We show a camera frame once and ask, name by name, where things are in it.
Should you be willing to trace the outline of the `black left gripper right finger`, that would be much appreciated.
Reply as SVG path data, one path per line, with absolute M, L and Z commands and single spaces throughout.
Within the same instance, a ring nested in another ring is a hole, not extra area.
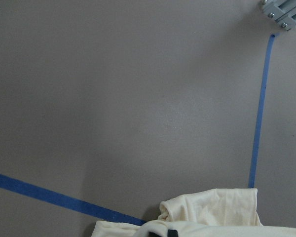
M 167 237 L 178 237 L 178 231 L 169 229 L 167 231 Z

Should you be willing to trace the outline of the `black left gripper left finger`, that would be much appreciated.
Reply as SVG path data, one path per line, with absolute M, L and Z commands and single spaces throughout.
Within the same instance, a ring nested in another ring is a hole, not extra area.
M 153 233 L 153 232 L 149 232 L 148 237 L 160 237 L 160 235 Z

